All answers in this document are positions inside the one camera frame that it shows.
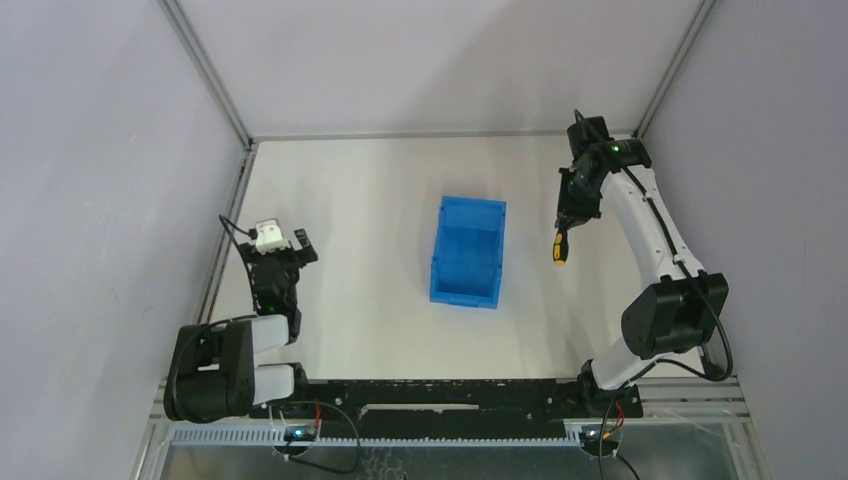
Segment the black yellow handled screwdriver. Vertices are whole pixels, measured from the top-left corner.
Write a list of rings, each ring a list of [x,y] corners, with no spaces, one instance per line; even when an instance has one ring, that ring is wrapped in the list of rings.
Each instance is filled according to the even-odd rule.
[[[557,265],[564,265],[569,255],[567,231],[558,229],[552,246],[552,260]]]

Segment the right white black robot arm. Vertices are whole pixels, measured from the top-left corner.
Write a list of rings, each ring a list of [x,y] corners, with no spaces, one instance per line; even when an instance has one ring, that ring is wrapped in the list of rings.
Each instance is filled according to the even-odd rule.
[[[637,380],[659,364],[692,372],[676,355],[703,349],[714,337],[725,364],[707,354],[695,376],[710,382],[728,379],[734,359],[720,313],[729,294],[721,273],[710,273],[689,249],[661,197],[653,162],[637,138],[614,139],[603,117],[575,112],[567,130],[573,162],[561,175],[552,259],[567,260],[568,234],[612,208],[631,252],[642,291],[623,311],[620,337],[584,363],[576,399],[584,412],[605,415]]]

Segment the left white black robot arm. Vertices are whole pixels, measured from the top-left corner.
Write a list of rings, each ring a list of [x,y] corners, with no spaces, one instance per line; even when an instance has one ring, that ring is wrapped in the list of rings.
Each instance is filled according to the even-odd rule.
[[[295,231],[294,248],[272,221],[238,245],[253,302],[248,315],[189,325],[178,332],[163,406],[173,421],[203,424],[243,417],[269,401],[290,417],[311,407],[311,388],[297,380],[299,364],[258,364],[258,354],[294,343],[301,329],[297,285],[317,261],[308,234]]]

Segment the blue plastic bin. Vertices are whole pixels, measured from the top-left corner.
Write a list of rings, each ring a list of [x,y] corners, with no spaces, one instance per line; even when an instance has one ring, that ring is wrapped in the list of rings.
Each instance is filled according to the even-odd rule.
[[[444,196],[431,256],[429,300],[495,309],[503,275],[507,204]]]

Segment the left controller circuit board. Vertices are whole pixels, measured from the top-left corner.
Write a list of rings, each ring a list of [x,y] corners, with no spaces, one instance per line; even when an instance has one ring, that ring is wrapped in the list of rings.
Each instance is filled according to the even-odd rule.
[[[314,442],[317,436],[317,429],[314,427],[294,426],[287,427],[284,433],[285,443],[297,442]]]

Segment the controller circuit board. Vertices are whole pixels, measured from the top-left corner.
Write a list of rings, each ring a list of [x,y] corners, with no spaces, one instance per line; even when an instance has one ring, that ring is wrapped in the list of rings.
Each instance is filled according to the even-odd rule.
[[[294,426],[287,427],[284,433],[285,443],[297,442],[314,442],[317,436],[317,429],[314,427]]]
[[[579,440],[581,450],[592,458],[610,457],[620,445],[620,436],[615,431],[601,432],[599,429],[582,431]]]

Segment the right controller circuit board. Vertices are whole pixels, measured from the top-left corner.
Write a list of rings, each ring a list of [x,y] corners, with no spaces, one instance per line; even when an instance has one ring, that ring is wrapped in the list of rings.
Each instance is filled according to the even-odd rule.
[[[615,431],[601,432],[599,429],[582,431],[579,440],[581,450],[592,458],[610,457],[620,445],[620,436]]]

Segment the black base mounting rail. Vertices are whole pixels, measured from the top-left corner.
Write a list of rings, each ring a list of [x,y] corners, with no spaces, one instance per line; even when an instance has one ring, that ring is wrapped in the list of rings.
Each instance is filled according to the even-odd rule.
[[[569,421],[643,417],[637,387],[601,393],[569,379],[308,380],[292,397],[253,408],[320,425],[328,439],[555,440]]]

